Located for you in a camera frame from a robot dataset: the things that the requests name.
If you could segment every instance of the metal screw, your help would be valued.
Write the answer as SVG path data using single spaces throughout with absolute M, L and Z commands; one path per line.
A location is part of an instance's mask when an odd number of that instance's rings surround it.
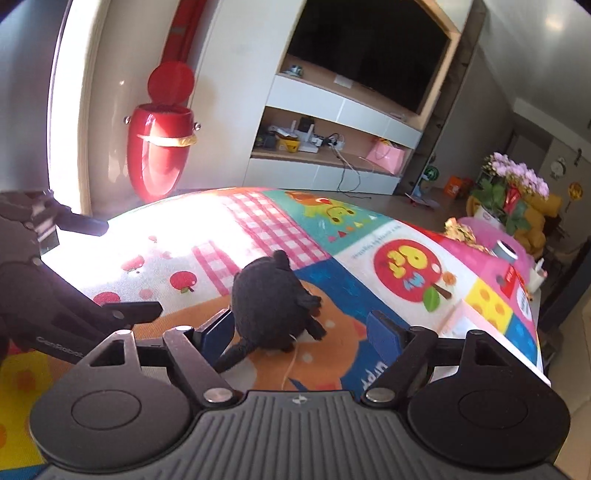
M 203 394 L 203 398 L 207 400 L 209 403 L 226 403 L 230 401 L 234 396 L 231 390 L 227 388 L 210 388 L 206 390 Z
M 396 393 L 389 388 L 376 387 L 365 392 L 365 398 L 373 403 L 387 403 L 392 401 L 395 397 Z

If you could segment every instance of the black plush toy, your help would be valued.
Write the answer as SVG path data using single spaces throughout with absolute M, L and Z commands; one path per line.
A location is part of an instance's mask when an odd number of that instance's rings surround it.
M 310 315 L 320 301 L 302 286 L 283 250 L 249 263 L 236 274 L 232 287 L 232 311 L 241 339 L 217 360 L 215 370 L 225 372 L 257 348 L 290 352 L 304 330 L 321 340 L 326 330 Z

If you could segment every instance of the electrical cable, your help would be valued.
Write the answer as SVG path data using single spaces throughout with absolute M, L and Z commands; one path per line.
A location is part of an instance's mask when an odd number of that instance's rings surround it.
M 353 193 L 355 190 L 357 190 L 361 186 L 361 173 L 359 173 L 358 170 L 353 168 L 351 163 L 349 163 L 348 160 L 345 159 L 344 156 L 340 154 L 340 152 L 335 148 L 334 145 L 329 144 L 329 148 L 332 150 L 332 152 L 335 154 L 335 156 L 341 162 L 343 162 L 343 171 L 340 174 L 340 182 L 336 188 L 336 191 L 346 195 L 349 198 L 371 199 L 371 197 L 368 197 L 368 196 L 350 195 L 350 193 Z M 345 191 L 341 190 L 340 187 L 343 184 L 343 181 L 345 180 L 345 171 L 347 170 L 347 167 L 349 167 L 352 171 L 354 171 L 357 174 L 357 185 L 354 188 L 352 188 L 351 190 L 347 190 L 345 192 Z
M 289 377 L 289 374 L 291 373 L 291 369 L 294 368 L 296 359 L 297 359 L 297 351 L 298 351 L 298 342 L 297 342 L 297 338 L 294 337 L 293 335 L 290 335 L 291 338 L 294 339 L 295 342 L 295 349 L 294 349 L 294 356 L 291 359 L 291 363 L 290 366 L 287 367 L 287 370 L 285 371 L 285 375 L 283 377 L 283 381 L 281 382 L 281 391 L 283 392 L 285 390 L 285 382 L 287 382 L 287 377 Z

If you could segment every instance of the white shelf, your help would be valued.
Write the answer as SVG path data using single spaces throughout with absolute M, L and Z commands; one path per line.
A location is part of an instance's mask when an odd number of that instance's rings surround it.
M 346 125 L 413 149 L 422 135 L 373 108 L 283 75 L 275 75 L 267 106 Z
M 335 192 L 342 174 L 343 168 L 338 166 L 253 156 L 248 163 L 243 186 Z M 357 193 L 392 195 L 400 182 L 399 177 L 370 171 L 360 171 L 359 175 L 361 176 L 361 184 L 355 190 Z M 357 174 L 347 169 L 340 189 L 351 190 L 355 188 L 358 181 Z

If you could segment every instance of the television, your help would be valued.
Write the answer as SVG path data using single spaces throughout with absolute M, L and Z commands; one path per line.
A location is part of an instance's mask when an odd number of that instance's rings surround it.
M 308 0 L 287 53 L 420 113 L 448 43 L 415 0 Z

